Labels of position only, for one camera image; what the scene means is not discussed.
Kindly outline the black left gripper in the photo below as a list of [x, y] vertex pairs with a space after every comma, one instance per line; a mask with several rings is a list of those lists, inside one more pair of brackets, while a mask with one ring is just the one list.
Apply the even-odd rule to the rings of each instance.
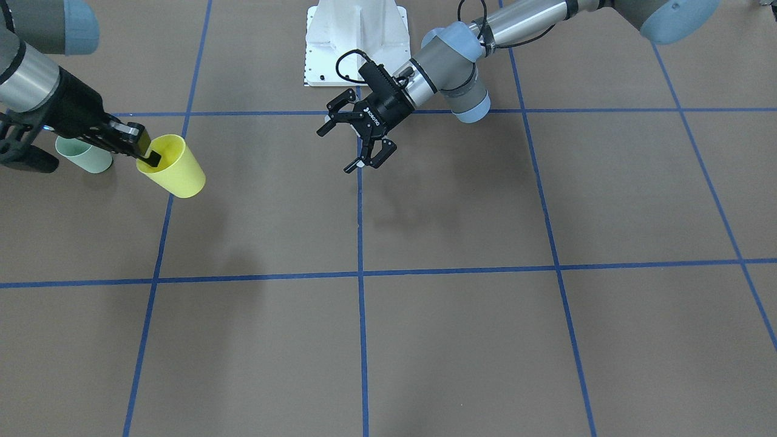
[[[365, 63], [359, 73], [364, 78], [372, 93], [357, 103], [355, 89], [346, 89], [327, 103], [327, 120], [316, 131], [316, 135], [327, 135], [339, 123], [356, 124], [356, 131], [361, 138], [357, 157], [344, 167], [344, 172], [350, 174], [358, 168], [379, 168], [398, 150], [397, 144], [382, 138], [388, 135], [406, 117], [414, 112], [415, 107], [407, 96], [405, 89], [410, 78], [405, 75], [392, 77], [383, 64]], [[356, 110], [342, 112], [349, 103], [356, 103]], [[380, 150], [373, 154], [374, 138], [381, 138]]]

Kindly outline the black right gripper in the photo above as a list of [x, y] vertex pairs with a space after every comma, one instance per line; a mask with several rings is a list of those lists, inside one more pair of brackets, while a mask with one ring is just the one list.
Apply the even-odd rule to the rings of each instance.
[[86, 83], [61, 67], [55, 91], [42, 105], [45, 124], [62, 138], [76, 138], [136, 158], [155, 168], [161, 155], [152, 150], [152, 139], [143, 124], [124, 124], [105, 111], [103, 98]]

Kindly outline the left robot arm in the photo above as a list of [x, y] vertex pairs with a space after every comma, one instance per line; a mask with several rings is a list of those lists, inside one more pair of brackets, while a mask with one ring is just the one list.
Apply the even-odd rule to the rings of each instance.
[[342, 52], [340, 59], [359, 55], [364, 59], [356, 78], [348, 82], [371, 92], [358, 99], [347, 89], [327, 103], [325, 122], [317, 130], [323, 137], [338, 124], [347, 124], [361, 139], [357, 157], [345, 166], [377, 169], [397, 146], [389, 132], [436, 94], [463, 123], [474, 123], [489, 111], [489, 92], [477, 63], [493, 53], [538, 41], [555, 27], [580, 12], [611, 8], [645, 39], [666, 45], [692, 34], [713, 16], [717, 1], [516, 1], [494, 12], [483, 10], [470, 22], [456, 19], [447, 27], [429, 31], [419, 52], [397, 66], [383, 66], [360, 48]]

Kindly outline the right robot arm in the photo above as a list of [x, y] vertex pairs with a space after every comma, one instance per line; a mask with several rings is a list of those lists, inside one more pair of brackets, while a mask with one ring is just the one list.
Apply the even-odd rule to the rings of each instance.
[[99, 21], [85, 1], [2, 2], [3, 166], [56, 171], [58, 159], [34, 144], [44, 128], [152, 167], [161, 163], [144, 125], [106, 112], [99, 92], [51, 58], [89, 55], [99, 42]]

